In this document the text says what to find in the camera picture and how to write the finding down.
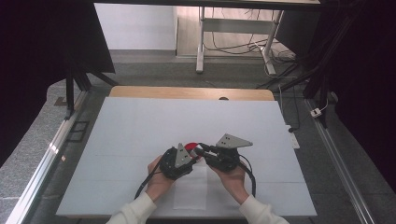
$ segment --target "triangular metal plate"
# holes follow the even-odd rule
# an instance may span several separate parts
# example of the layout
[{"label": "triangular metal plate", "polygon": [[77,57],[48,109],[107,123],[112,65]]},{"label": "triangular metal plate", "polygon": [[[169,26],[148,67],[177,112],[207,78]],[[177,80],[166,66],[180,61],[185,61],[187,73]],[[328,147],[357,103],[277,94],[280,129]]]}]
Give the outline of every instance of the triangular metal plate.
[{"label": "triangular metal plate", "polygon": [[183,147],[181,143],[179,143],[177,146],[175,167],[178,168],[184,164],[189,163],[190,161],[191,157],[189,152],[186,150],[186,148]]},{"label": "triangular metal plate", "polygon": [[222,136],[220,140],[216,143],[216,147],[225,147],[225,148],[250,147],[250,146],[253,146],[252,142],[232,136],[227,133],[224,134],[224,136]]}]

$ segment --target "human hand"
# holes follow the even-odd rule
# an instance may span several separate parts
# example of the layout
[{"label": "human hand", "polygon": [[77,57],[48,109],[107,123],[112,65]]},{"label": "human hand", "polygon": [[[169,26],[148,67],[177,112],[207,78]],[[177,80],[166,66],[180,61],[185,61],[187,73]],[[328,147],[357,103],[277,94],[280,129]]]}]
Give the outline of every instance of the human hand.
[{"label": "human hand", "polygon": [[[152,163],[148,165],[148,173],[154,170],[155,165],[160,161],[161,156],[157,157]],[[155,173],[160,172],[160,168],[158,167]],[[148,188],[146,189],[147,195],[151,198],[152,201],[157,201],[162,195],[164,195],[173,185],[175,180],[166,178],[163,173],[158,173],[154,175],[150,181],[148,182]]]},{"label": "human hand", "polygon": [[212,166],[209,166],[220,177],[224,188],[233,196],[233,198],[242,204],[247,198],[248,193],[245,190],[245,171],[237,166],[230,172],[222,172]]}]

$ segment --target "black cable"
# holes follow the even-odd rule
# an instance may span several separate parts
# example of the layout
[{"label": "black cable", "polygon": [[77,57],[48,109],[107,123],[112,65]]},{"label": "black cable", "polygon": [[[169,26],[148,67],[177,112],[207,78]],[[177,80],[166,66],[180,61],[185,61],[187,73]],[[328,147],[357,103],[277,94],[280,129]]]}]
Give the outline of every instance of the black cable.
[{"label": "black cable", "polygon": [[248,161],[248,159],[247,159],[246,157],[244,157],[244,156],[242,156],[242,155],[240,155],[240,154],[239,154],[239,156],[242,157],[242,158],[244,158],[245,161],[247,161],[248,167],[250,168],[251,173],[253,173],[253,168],[251,168],[250,161]]},{"label": "black cable", "polygon": [[143,181],[143,183],[140,185],[139,189],[136,192],[136,195],[134,196],[134,198],[136,199],[137,197],[139,197],[140,192],[142,192],[143,188],[147,185],[147,183],[150,181],[150,179],[158,173],[155,173],[155,171],[157,170],[157,168],[160,166],[161,161],[163,160],[163,158],[160,158],[160,160],[158,161],[158,163],[155,165],[154,169],[151,171],[150,174],[148,174],[148,177],[146,177],[145,181]]},{"label": "black cable", "polygon": [[296,99],[296,90],[295,90],[295,86],[293,86],[293,98],[294,98],[294,105],[296,106],[296,112],[297,112],[297,128],[294,128],[295,130],[299,130],[300,129],[300,111],[298,110],[298,106],[297,106],[297,99]]},{"label": "black cable", "polygon": [[[260,11],[261,11],[261,9],[259,9],[259,13],[257,14],[256,21],[259,19],[259,16],[260,16]],[[254,34],[252,34],[252,35],[251,35],[251,37],[250,37],[250,39],[249,39],[249,41],[248,41],[248,44],[250,44],[250,43],[251,43],[251,40],[253,39],[253,36],[254,36]]]},{"label": "black cable", "polygon": [[275,55],[274,55],[274,52],[271,50],[271,52],[272,52],[272,54],[273,54],[273,56],[271,57],[271,59],[273,59],[274,62],[280,63],[280,64],[284,64],[284,63],[293,63],[293,61],[294,61],[295,59],[288,59],[288,60],[285,60],[285,59],[283,59],[283,58],[280,57],[280,54],[281,54],[281,53],[283,53],[283,52],[288,52],[288,51],[292,52],[291,50],[286,49],[286,50],[279,51],[279,52],[277,53],[277,55],[275,56]]},{"label": "black cable", "polygon": [[224,7],[221,8],[221,14],[223,15],[223,18],[225,19],[224,13],[222,12],[223,9],[224,9]]},{"label": "black cable", "polygon": [[241,167],[250,177],[251,180],[251,194],[256,197],[256,178],[254,177],[253,173],[242,163],[241,161],[238,163],[238,166]]},{"label": "black cable", "polygon": [[214,88],[217,88],[217,86],[215,85],[215,84],[213,84],[213,83],[211,83],[210,81],[204,81],[205,83],[207,83],[207,84],[209,84],[209,85],[211,85],[212,87],[214,87]]},{"label": "black cable", "polygon": [[245,12],[245,14],[248,14],[250,12],[250,16],[247,18],[248,20],[250,20],[250,18],[253,17],[253,9],[249,9],[248,11]]},{"label": "black cable", "polygon": [[261,87],[263,87],[263,86],[266,86],[266,89],[268,89],[271,85],[273,85],[275,82],[280,80],[282,77],[285,77],[288,74],[290,74],[292,71],[294,71],[298,67],[298,65],[299,64],[297,64],[297,63],[291,64],[288,68],[285,69],[285,71],[283,71],[277,77],[274,77],[274,79],[271,79],[271,80],[269,80],[269,81],[267,81],[267,82],[265,82],[265,83],[263,83],[261,85],[258,85],[256,87],[256,90],[261,88]]},{"label": "black cable", "polygon": [[[256,43],[261,43],[261,42],[263,42],[263,41],[267,41],[267,39],[259,40],[259,41],[257,41]],[[206,48],[206,49],[209,49],[209,50],[218,50],[218,49],[237,49],[237,48],[242,48],[242,47],[244,47],[244,46],[249,46],[249,45],[252,45],[252,46],[257,47],[255,44],[250,43],[250,44],[243,44],[243,45],[237,45],[237,46],[232,46],[232,47],[224,47],[224,48],[219,48],[219,47],[215,46],[215,47],[216,47],[215,49],[210,49],[210,48],[207,48],[207,47],[205,47],[205,48]]]},{"label": "black cable", "polygon": [[[230,51],[227,51],[227,50],[223,50],[223,49],[221,49],[221,48],[218,48],[217,46],[215,46],[216,49],[210,49],[210,48],[208,48],[208,47],[204,44],[204,47],[205,47],[205,49],[208,49],[208,50],[216,50],[216,51],[220,51],[220,52],[224,52],[224,53],[228,53],[228,54],[246,54],[246,53],[252,52],[254,49],[258,49],[257,46],[250,46],[248,51],[243,51],[243,52],[230,52]],[[224,49],[235,49],[235,48],[237,48],[237,47],[228,47],[228,48],[224,48]]]}]

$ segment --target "metal frame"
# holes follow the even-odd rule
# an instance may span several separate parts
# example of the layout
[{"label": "metal frame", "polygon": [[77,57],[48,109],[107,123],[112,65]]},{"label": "metal frame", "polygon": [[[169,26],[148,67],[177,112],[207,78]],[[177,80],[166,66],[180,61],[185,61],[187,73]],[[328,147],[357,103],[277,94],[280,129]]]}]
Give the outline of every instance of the metal frame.
[{"label": "metal frame", "polygon": [[133,4],[133,5],[154,5],[154,6],[183,6],[183,7],[233,7],[233,8],[255,8],[255,9],[274,9],[274,10],[301,10],[301,11],[324,11],[337,8],[351,8],[356,5],[355,1],[349,1],[340,5],[328,3],[320,4],[306,2],[277,2],[277,1],[257,1],[257,0],[84,0],[92,3],[112,3],[112,4]]},{"label": "metal frame", "polygon": [[37,193],[40,191],[41,185],[45,181],[47,174],[50,172],[50,168],[57,159],[58,152],[64,144],[67,135],[73,127],[73,124],[84,105],[87,94],[88,93],[86,91],[82,91],[78,96],[75,103],[75,113],[73,113],[70,119],[65,119],[62,122],[58,132],[55,134],[54,138],[49,144],[43,159],[38,164],[35,173],[32,175],[32,178],[23,191],[23,194],[18,199],[18,202],[12,210],[11,215],[8,217],[6,224],[19,224],[25,220]]},{"label": "metal frame", "polygon": [[237,34],[255,34],[268,35],[265,48],[261,48],[261,54],[267,68],[268,75],[276,74],[275,68],[271,62],[270,50],[275,38],[277,27],[282,17],[283,11],[278,11],[273,21],[249,21],[249,20],[227,20],[205,18],[205,7],[200,7],[200,39],[197,52],[196,73],[204,72],[204,32],[218,33],[237,33]]},{"label": "metal frame", "polygon": [[[308,111],[315,109],[315,102],[313,100],[305,100],[306,107]],[[332,140],[332,136],[329,131],[323,127],[321,122],[318,119],[314,119],[315,125],[317,126],[318,132],[320,134],[323,143],[329,152],[329,156],[332,159],[332,163],[335,167],[335,170],[340,176],[341,181],[343,182],[344,188],[348,193],[350,200],[355,207],[356,213],[358,214],[361,223],[364,224],[375,224],[375,220],[367,206],[366,201],[364,201],[361,196],[361,192],[355,184],[355,181],[350,174],[346,163],[341,156],[337,146]]]}]

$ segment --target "gray floor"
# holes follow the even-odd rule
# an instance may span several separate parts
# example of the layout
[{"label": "gray floor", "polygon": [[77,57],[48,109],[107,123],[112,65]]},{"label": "gray floor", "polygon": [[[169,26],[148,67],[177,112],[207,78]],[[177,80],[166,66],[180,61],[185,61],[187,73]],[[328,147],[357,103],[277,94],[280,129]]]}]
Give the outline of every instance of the gray floor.
[{"label": "gray floor", "polygon": [[[194,59],[169,56],[129,57],[128,53],[112,52],[117,75],[110,75],[122,85],[180,86],[209,88],[254,89],[270,78],[262,71],[261,60],[211,59],[205,61],[205,72],[195,74]],[[285,65],[278,65],[282,71]],[[110,88],[101,80],[91,77],[93,88],[85,104],[84,112],[60,150],[56,166],[51,170],[35,206],[25,223],[77,223],[76,219],[56,217],[58,205],[67,184],[78,163],[89,133],[92,129],[100,106]],[[296,155],[303,169],[310,190],[317,217],[288,217],[290,223],[360,223],[353,205],[346,194],[342,182],[335,172],[332,161],[324,148],[318,131],[309,116],[301,90],[304,85],[293,91],[283,92],[282,102],[285,121],[293,127],[301,148]],[[24,136],[12,156],[0,169],[0,223],[5,223],[21,196],[33,171],[40,162],[50,141],[64,118],[65,107],[55,106],[58,97],[64,97],[64,81],[49,88],[48,101],[40,115]],[[396,195],[384,181],[367,154],[351,136],[333,112],[333,102],[328,106],[329,131],[339,147],[364,199],[373,212],[377,223],[394,223],[396,219]],[[83,219],[80,223],[105,223],[106,219]],[[213,220],[151,220],[151,223],[213,223]],[[235,221],[217,221],[224,223],[243,223]]]}]

